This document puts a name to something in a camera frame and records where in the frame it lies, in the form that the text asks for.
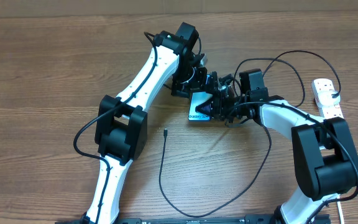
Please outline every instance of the black joint motor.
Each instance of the black joint motor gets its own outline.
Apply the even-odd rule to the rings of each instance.
[[[265,86],[262,71],[259,68],[240,72],[239,76],[242,92],[248,97],[247,101],[267,101],[269,92]]]
[[[122,102],[119,98],[106,95],[99,106],[99,115],[115,108]],[[122,115],[129,118],[128,125],[114,119]],[[130,159],[137,159],[147,140],[147,113],[141,106],[136,108],[123,105],[116,112],[98,120],[94,141],[99,145],[98,152],[113,156],[125,165]]]
[[[331,118],[324,125],[344,146],[358,172],[357,151],[346,121]],[[356,173],[349,158],[319,126],[293,127],[291,134],[296,181],[307,197],[320,200],[326,195],[344,194],[356,186]],[[320,146],[334,149],[334,154],[323,157]]]
[[[183,22],[175,34],[167,31],[155,35],[156,46],[172,49],[179,55],[179,65],[172,75],[171,95],[189,98],[192,92],[201,91],[206,78],[206,69],[202,68],[203,54],[195,55],[193,47],[198,40],[196,28]]]

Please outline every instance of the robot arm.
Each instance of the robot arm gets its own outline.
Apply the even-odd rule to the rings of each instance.
[[[95,143],[99,145],[100,155],[111,165],[108,168],[111,173],[107,191],[103,198],[103,206],[100,208],[100,224],[112,224],[118,216],[118,202],[127,170],[132,161],[139,157],[147,140],[147,111],[159,89],[170,76],[173,77],[173,96],[189,98],[192,93],[201,91],[212,96],[196,107],[197,112],[231,122],[234,118],[241,119],[246,116],[292,140],[295,174],[299,187],[288,202],[277,208],[276,220],[282,223],[304,223],[323,201],[344,194],[355,186],[356,177],[349,158],[341,153],[327,133],[314,122],[292,110],[280,107],[279,105],[290,105],[279,96],[269,96],[260,70],[240,73],[242,93],[246,94],[234,96],[230,85],[233,77],[227,75],[218,78],[216,72],[207,73],[204,67],[205,55],[195,55],[192,52],[197,38],[195,28],[185,23],[176,34],[163,31],[155,35],[154,42],[158,53],[155,70],[135,98],[116,113],[104,116],[97,122]],[[106,95],[102,99],[99,115],[130,97],[152,67],[153,57],[152,49],[142,70],[116,98]],[[236,106],[242,102],[255,104]],[[114,118],[121,116],[129,119],[128,124],[122,124]],[[345,120],[324,120],[321,117],[308,116],[324,123],[336,135],[346,147],[358,170],[358,156]],[[335,153],[323,157],[321,149],[334,149]],[[82,223],[94,223],[96,220],[106,169],[106,165],[101,163],[94,200],[91,208],[81,219]]]

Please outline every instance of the wood grain surface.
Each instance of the wood grain surface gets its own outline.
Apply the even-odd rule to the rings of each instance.
[[[143,31],[175,32],[196,26],[209,71],[233,73],[251,57],[293,49],[328,59],[341,77],[342,111],[358,151],[358,11],[90,16],[0,19],[0,223],[53,223],[81,216],[91,204],[99,162],[78,155],[75,133],[94,118],[106,94],[115,96],[143,66],[151,46]],[[310,83],[334,79],[311,55],[285,55],[306,86],[301,108],[318,114]],[[265,68],[267,62],[241,70]],[[271,95],[301,100],[291,68],[275,64],[265,77]],[[237,195],[253,178],[268,147],[263,129],[221,122],[189,123],[189,100],[160,90],[149,111],[147,145],[130,168],[121,217],[183,218],[162,197],[158,170],[168,128],[162,185],[184,212],[206,213]],[[296,188],[291,142],[272,131],[272,151],[252,188],[210,217],[272,213]],[[96,154],[94,127],[81,150]],[[342,204],[347,223],[358,223],[358,197]],[[337,223],[336,206],[324,209]]]
[[[358,0],[0,0],[0,18],[358,10]]]

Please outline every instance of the power strip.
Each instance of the power strip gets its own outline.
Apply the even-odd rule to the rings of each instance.
[[[320,116],[324,117],[325,119],[335,117],[343,118],[341,106],[339,106],[341,96],[338,96],[337,98],[332,97],[333,94],[337,93],[334,89],[333,81],[327,78],[319,78],[311,83],[311,88],[313,89],[314,100],[316,100]],[[345,221],[342,213],[341,203],[336,202],[336,204],[338,207],[339,219],[341,224],[344,224]]]

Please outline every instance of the wire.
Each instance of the wire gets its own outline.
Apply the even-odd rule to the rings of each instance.
[[[240,89],[240,98],[239,98],[239,101],[237,102],[237,103],[239,103],[239,102],[241,101],[241,98],[242,98],[242,88],[241,88],[241,84],[240,84],[240,82],[239,82],[236,78],[234,78],[234,77],[229,77],[229,78],[233,81],[233,83],[236,82],[237,85],[239,86],[239,89]]]
[[[198,36],[198,55],[201,55],[201,38]]]
[[[265,76],[267,70],[270,69],[270,67],[272,67],[272,64],[279,58],[281,57],[282,55],[285,55],[285,54],[289,54],[289,53],[295,53],[295,52],[300,52],[300,53],[306,53],[306,54],[311,54],[311,55],[314,55],[314,56],[317,56],[319,57],[321,60],[323,60],[330,68],[331,70],[333,71],[335,77],[336,77],[336,80],[338,81],[338,85],[339,85],[339,91],[335,94],[333,94],[333,98],[337,98],[341,92],[341,81],[339,80],[339,77],[338,77],[338,74],[336,73],[334,67],[325,59],[323,58],[322,56],[314,53],[314,52],[310,52],[310,51],[307,51],[307,50],[291,50],[291,51],[287,51],[287,52],[284,52],[284,53],[281,53],[279,56],[275,57],[275,59],[268,65],[268,67],[266,68],[263,76]]]
[[[289,67],[291,67],[292,70],[293,70],[293,71],[295,72],[295,74],[297,75],[297,77],[298,77],[298,79],[299,79],[299,82],[301,83],[302,94],[303,94],[301,102],[300,102],[298,105],[296,105],[295,107],[299,107],[299,106],[301,106],[301,105],[303,104],[303,102],[305,101],[305,98],[306,98],[306,91],[305,91],[305,86],[303,85],[303,81],[302,81],[302,79],[301,79],[301,77],[300,77],[298,71],[295,69],[295,67],[292,66],[289,62],[286,62],[286,61],[284,61],[284,60],[277,59],[277,58],[248,58],[248,59],[245,59],[245,60],[243,60],[242,62],[240,62],[240,64],[237,66],[236,72],[234,72],[234,76],[233,76],[233,77],[236,78],[237,72],[238,72],[238,70],[240,69],[240,66],[241,66],[243,63],[248,62],[248,61],[252,61],[252,60],[271,60],[271,61],[273,61],[273,62],[274,62],[274,61],[278,61],[278,62],[284,63],[284,64],[288,65]],[[233,87],[233,89],[234,89],[234,93],[236,94],[236,96],[238,96],[237,91],[236,91],[236,88]]]
[[[250,90],[247,90],[247,91],[246,91],[246,93],[245,93],[245,102],[247,102],[248,96],[250,95],[250,93],[251,93]],[[238,105],[238,104],[241,102],[241,99],[242,99],[242,97],[239,98],[239,101],[236,103],[236,105]],[[228,115],[227,117],[230,117],[235,110],[236,110],[236,109],[234,108],[234,109],[229,113],[229,115]],[[226,119],[226,121],[224,122],[224,125],[225,125],[226,127],[228,127],[228,128],[236,128],[236,127],[241,126],[242,124],[244,124],[244,123],[247,122],[248,120],[250,120],[250,119],[246,118],[246,119],[242,120],[241,122],[239,122],[239,123],[237,123],[237,124],[228,125],[229,119]]]
[[[226,205],[229,205],[230,203],[232,203],[233,201],[235,201],[237,198],[241,197],[241,195],[243,195],[244,193],[246,193],[248,191],[248,189],[250,189],[252,187],[252,184],[254,184],[256,178],[258,178],[258,175],[260,173],[260,171],[262,170],[266,160],[267,160],[267,157],[269,156],[269,152],[272,148],[272,137],[270,136],[270,133],[268,131],[268,129],[265,127],[265,126],[262,126],[263,129],[265,130],[266,132],[266,135],[268,137],[268,150],[267,150],[267,153],[266,153],[266,156],[262,162],[262,164],[260,165],[259,167],[259,170],[258,172],[256,173],[254,179],[252,179],[252,181],[249,183],[249,185],[241,192],[239,193],[237,196],[235,196],[233,199],[231,199],[230,201],[224,203],[223,205],[219,206],[218,208],[215,208],[214,210],[208,212],[208,213],[205,213],[204,215],[189,215],[183,211],[181,211],[179,208],[176,208],[176,206],[174,206],[171,201],[169,201],[169,199],[167,198],[167,196],[164,194],[164,191],[162,190],[162,186],[161,186],[161,173],[162,173],[162,167],[163,167],[163,162],[164,162],[164,155],[165,155],[165,144],[167,142],[167,136],[168,136],[168,129],[165,128],[164,129],[164,147],[162,149],[162,158],[161,158],[161,166],[160,166],[160,175],[158,177],[158,184],[160,185],[160,191],[161,191],[161,194],[162,196],[165,198],[165,200],[168,202],[168,204],[171,205],[172,208],[174,208],[176,211],[178,211],[179,213],[181,213],[182,215],[185,215],[187,217],[191,217],[191,218],[202,218],[202,217],[205,217],[207,215],[210,215],[216,211],[218,211],[219,209],[225,207]]]
[[[152,65],[152,68],[150,69],[149,73],[147,74],[147,76],[145,77],[145,79],[142,81],[142,83],[140,83],[140,85],[136,88],[136,90],[130,95],[130,97],[128,97],[128,99],[126,99],[125,101],[123,101],[122,103],[120,103],[118,106],[108,110],[107,112],[99,115],[98,117],[94,118],[93,120],[91,120],[90,122],[88,122],[86,125],[84,125],[78,132],[77,134],[75,135],[74,137],[74,141],[73,141],[73,146],[74,146],[74,150],[82,155],[82,156],[86,156],[86,157],[90,157],[90,158],[93,158],[93,159],[99,159],[101,161],[103,161],[105,164],[106,164],[106,171],[107,171],[107,175],[106,175],[106,180],[104,181],[104,185],[103,185],[103,189],[102,189],[102,192],[101,192],[101,195],[100,195],[100,200],[99,200],[99,204],[98,204],[98,214],[96,215],[96,221],[95,221],[95,224],[98,224],[98,221],[99,221],[99,216],[100,216],[100,211],[101,211],[101,207],[103,205],[103,196],[104,196],[104,193],[106,191],[106,187],[107,187],[107,184],[108,184],[108,181],[109,181],[109,175],[110,175],[110,164],[109,162],[101,157],[101,156],[95,156],[95,155],[92,155],[92,154],[88,154],[88,153],[85,153],[85,152],[82,152],[80,151],[80,149],[78,148],[77,146],[77,142],[78,142],[78,138],[81,136],[81,134],[88,128],[90,127],[92,124],[94,124],[95,122],[97,122],[98,120],[100,120],[101,118],[105,117],[106,115],[108,114],[111,114],[111,113],[114,113],[116,110],[118,110],[119,108],[123,107],[126,103],[128,103],[131,99],[133,99],[133,97],[136,96],[136,94],[140,91],[140,89],[144,86],[144,84],[146,83],[146,81],[149,79],[149,77],[151,76],[151,74],[153,73],[154,71],[154,68],[155,66],[157,65],[157,59],[158,59],[158,55],[157,55],[157,48],[154,44],[154,41],[149,37],[149,36],[154,36],[148,32],[144,32],[144,35],[146,36],[146,38],[150,41],[150,43],[152,44],[153,46],[153,49],[154,49],[154,63]]]
[[[167,84],[163,84],[165,87],[167,87],[169,90],[171,90],[171,87],[169,87]]]
[[[312,121],[314,123],[316,123],[318,126],[320,126],[327,134],[330,135],[331,139],[334,141],[334,143],[336,143],[339,148],[341,149],[341,151],[347,156],[347,158],[349,158],[349,162],[352,164],[352,168],[353,171],[356,175],[356,190],[353,192],[352,195],[348,196],[348,197],[344,197],[344,198],[334,198],[334,199],[330,199],[330,200],[326,200],[324,202],[321,203],[321,205],[308,217],[306,223],[309,223],[313,217],[315,217],[320,211],[321,209],[324,208],[324,206],[327,206],[329,203],[332,202],[345,202],[348,200],[352,200],[354,199],[357,195],[358,195],[358,171],[356,168],[356,165],[354,164],[354,161],[352,159],[352,157],[349,155],[348,151],[345,149],[345,147],[342,145],[342,143],[338,140],[338,138],[329,130],[327,129],[324,124],[320,123],[319,121],[315,120],[314,118],[311,118],[309,116],[309,114],[304,114],[304,112],[292,107],[292,106],[287,106],[284,104],[278,104],[278,103],[270,103],[270,102],[245,102],[245,103],[241,103],[239,105],[235,105],[232,108],[230,108],[230,110],[237,108],[239,106],[244,106],[244,105],[272,105],[272,106],[278,106],[281,108],[286,108],[288,110],[291,110],[293,112],[295,112],[296,114],[304,117],[305,119]]]

